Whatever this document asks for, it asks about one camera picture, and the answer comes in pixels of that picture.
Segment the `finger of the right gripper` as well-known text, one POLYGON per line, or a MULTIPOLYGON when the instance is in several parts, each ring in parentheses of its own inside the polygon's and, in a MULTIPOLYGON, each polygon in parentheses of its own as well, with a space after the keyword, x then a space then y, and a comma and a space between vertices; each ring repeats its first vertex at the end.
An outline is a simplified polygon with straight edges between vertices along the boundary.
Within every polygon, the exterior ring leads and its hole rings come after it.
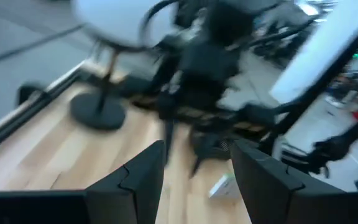
POLYGON ((191 178, 196 174, 203 160, 216 157, 217 141, 218 135, 214 133, 190 133, 190 145, 193 148, 193 152, 196 156, 195 163, 190 173, 191 178))
POLYGON ((168 164, 168 162, 169 162, 174 130, 175 130, 175 120, 174 119, 168 119, 168 120, 164 121, 165 163, 166 164, 168 164))

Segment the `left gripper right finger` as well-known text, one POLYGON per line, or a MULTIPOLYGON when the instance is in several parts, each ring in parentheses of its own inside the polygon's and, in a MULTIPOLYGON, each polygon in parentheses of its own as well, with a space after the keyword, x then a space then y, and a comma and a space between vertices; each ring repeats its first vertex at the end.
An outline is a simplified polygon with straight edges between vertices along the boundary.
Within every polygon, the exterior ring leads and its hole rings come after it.
POLYGON ((345 192, 264 154, 245 140, 231 148, 252 224, 358 224, 358 192, 345 192))

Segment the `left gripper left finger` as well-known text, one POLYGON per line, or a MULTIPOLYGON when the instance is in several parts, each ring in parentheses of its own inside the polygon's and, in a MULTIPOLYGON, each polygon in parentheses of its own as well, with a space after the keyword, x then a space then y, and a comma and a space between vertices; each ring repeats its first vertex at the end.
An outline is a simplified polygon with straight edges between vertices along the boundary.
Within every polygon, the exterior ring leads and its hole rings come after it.
POLYGON ((154 224, 164 165, 158 140, 85 189, 0 191, 0 224, 154 224))

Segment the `white box with green edge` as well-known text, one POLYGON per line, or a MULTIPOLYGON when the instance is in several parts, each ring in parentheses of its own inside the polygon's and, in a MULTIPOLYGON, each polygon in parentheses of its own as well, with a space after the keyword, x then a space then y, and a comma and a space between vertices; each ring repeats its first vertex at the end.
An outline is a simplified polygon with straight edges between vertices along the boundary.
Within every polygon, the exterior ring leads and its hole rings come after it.
POLYGON ((208 192, 211 199, 237 200, 241 193, 233 173, 226 173, 212 186, 208 192))

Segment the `black mesh basket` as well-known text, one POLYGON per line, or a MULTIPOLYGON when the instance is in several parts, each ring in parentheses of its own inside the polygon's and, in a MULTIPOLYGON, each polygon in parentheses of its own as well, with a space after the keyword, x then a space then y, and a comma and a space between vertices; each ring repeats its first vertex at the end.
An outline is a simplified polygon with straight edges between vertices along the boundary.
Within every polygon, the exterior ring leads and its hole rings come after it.
MULTIPOLYGON (((191 128, 191 132, 201 132, 196 128, 191 128)), ((218 136, 218 141, 216 143, 217 155, 215 158, 222 161, 227 161, 231 158, 230 147, 234 144, 234 139, 236 137, 242 137, 245 139, 250 139, 251 141, 258 141, 262 136, 267 132, 265 130, 256 130, 256 129, 234 129, 232 132, 224 134, 223 136, 218 136)))

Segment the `white and black globe lamp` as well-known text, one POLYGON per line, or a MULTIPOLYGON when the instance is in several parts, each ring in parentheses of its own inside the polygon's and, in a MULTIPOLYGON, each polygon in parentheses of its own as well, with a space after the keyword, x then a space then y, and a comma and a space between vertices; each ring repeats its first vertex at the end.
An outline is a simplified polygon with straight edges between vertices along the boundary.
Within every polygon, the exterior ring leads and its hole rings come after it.
POLYGON ((158 38, 149 38, 149 23, 160 10, 177 0, 74 0, 73 12, 85 31, 99 46, 112 49, 98 91, 80 93, 70 101, 70 113, 79 123, 93 129, 112 131, 122 127, 126 111, 111 95, 110 79, 121 53, 138 54, 151 48, 170 30, 169 16, 158 38))

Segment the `white panel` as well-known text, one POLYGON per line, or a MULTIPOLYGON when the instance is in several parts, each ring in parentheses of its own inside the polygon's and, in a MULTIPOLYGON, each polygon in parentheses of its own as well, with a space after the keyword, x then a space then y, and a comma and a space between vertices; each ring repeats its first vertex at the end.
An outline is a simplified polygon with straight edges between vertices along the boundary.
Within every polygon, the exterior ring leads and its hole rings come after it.
POLYGON ((279 103, 302 95, 336 65, 358 51, 358 0, 341 0, 301 46, 270 90, 279 103))

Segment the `black table frame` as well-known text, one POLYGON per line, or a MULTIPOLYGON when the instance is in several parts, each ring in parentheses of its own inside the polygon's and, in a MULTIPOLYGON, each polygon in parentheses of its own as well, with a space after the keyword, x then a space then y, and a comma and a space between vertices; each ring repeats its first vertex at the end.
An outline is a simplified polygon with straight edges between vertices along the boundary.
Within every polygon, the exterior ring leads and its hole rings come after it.
MULTIPOLYGON (((308 88, 301 96, 289 103, 284 103, 275 108, 268 108, 262 105, 252 103, 246 104, 236 113, 235 119, 230 123, 218 124, 198 124, 194 122, 183 122, 192 124, 194 128, 207 133, 223 133, 225 130, 234 129, 256 129, 265 130, 267 133, 259 139, 259 150, 267 153, 273 153, 273 144, 279 135, 286 133, 309 108, 317 97, 322 94, 323 90, 334 80, 335 76, 341 71, 337 65, 330 68, 329 72, 322 76, 312 87, 308 88)), ((142 86, 131 90, 129 82, 132 79, 126 77, 123 80, 112 83, 111 95, 120 96, 130 101, 134 106, 145 110, 157 111, 158 95, 150 95, 146 92, 149 87, 147 82, 142 86)), ((83 81, 99 88, 101 78, 95 73, 86 71, 82 68, 74 70, 68 77, 61 81, 51 90, 40 89, 35 85, 24 85, 19 88, 19 103, 25 103, 33 92, 37 91, 40 95, 29 106, 24 108, 19 114, 8 119, 7 123, 0 127, 0 143, 8 138, 17 129, 23 126, 28 120, 35 116, 39 111, 49 105, 55 98, 63 93, 74 82, 83 81)))

